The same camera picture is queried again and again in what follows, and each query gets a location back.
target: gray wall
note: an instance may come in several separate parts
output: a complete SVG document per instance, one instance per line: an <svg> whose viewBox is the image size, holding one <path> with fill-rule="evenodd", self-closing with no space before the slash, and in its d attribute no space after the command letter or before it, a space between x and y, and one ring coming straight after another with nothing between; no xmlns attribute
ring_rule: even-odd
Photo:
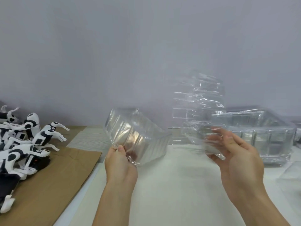
<svg viewBox="0 0 301 226"><path fill-rule="evenodd" d="M140 107L170 126L174 76L221 78L227 105L301 113L301 0L0 0L0 100L43 122Z"/></svg>

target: plastic compartment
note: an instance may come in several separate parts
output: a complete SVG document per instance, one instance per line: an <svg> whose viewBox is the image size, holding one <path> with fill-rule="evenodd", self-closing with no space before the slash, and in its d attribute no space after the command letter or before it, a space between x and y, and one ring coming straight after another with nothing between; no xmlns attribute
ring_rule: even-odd
<svg viewBox="0 0 301 226"><path fill-rule="evenodd" d="M165 155L171 136L138 109L112 109L105 130L115 147L124 146L128 159L135 165Z"/></svg>
<svg viewBox="0 0 301 226"><path fill-rule="evenodd" d="M301 161L293 162L276 181L291 207L301 217Z"/></svg>
<svg viewBox="0 0 301 226"><path fill-rule="evenodd" d="M212 116L211 122L186 122L182 128L194 144L202 144L206 136L212 135L211 126L220 121L249 144L255 146L265 164L283 164L290 159L296 126L266 108L241 107L229 109L219 116Z"/></svg>

